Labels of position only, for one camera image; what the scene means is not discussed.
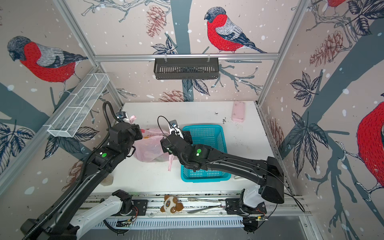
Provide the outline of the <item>pink plastic bag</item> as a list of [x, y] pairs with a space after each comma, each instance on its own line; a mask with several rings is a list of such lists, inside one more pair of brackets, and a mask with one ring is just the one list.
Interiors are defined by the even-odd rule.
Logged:
[[164, 134], [168, 136], [169, 130], [160, 128], [141, 129], [143, 138], [135, 141], [134, 147], [136, 151], [134, 157], [143, 163], [167, 162], [168, 171], [171, 171], [174, 156], [168, 152], [163, 152], [161, 140], [164, 139]]

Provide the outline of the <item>teal plastic basket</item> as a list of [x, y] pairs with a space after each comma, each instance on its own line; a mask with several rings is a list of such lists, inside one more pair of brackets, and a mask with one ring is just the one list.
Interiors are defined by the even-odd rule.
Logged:
[[[223, 128], [220, 125], [192, 125], [183, 128], [189, 131], [194, 144], [207, 145], [221, 152], [227, 153], [227, 145]], [[231, 174], [220, 171], [205, 171], [181, 168], [181, 179], [186, 183], [214, 183], [228, 181]]]

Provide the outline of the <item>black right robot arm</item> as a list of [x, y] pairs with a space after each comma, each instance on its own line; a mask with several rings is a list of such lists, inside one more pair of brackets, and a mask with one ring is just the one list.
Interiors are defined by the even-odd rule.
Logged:
[[283, 204], [284, 172], [274, 157], [253, 160], [220, 152], [207, 145], [191, 145], [176, 134], [160, 141], [163, 152], [176, 156], [180, 163], [193, 171], [211, 170], [240, 176], [260, 186], [258, 193], [265, 201]]

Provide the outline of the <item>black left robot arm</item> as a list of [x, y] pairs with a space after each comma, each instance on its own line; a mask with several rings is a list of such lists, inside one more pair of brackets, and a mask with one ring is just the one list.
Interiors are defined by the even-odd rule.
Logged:
[[134, 143], [143, 138], [139, 125], [117, 123], [109, 128], [102, 143], [83, 162], [80, 175], [58, 200], [37, 219], [21, 226], [25, 240], [77, 240], [83, 223], [74, 216], [93, 190], [135, 151]]

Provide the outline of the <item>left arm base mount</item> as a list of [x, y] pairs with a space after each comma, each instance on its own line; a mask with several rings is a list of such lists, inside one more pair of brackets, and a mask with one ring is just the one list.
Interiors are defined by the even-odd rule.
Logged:
[[148, 208], [148, 200], [126, 200], [123, 202], [118, 216], [145, 216]]

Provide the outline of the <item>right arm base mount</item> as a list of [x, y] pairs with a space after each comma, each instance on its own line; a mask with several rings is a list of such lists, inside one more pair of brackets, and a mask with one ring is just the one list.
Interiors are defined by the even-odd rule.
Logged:
[[267, 210], [265, 203], [258, 204], [255, 208], [249, 207], [238, 198], [228, 198], [225, 200], [225, 211], [228, 215], [238, 215], [241, 217], [247, 217], [249, 215], [266, 215]]

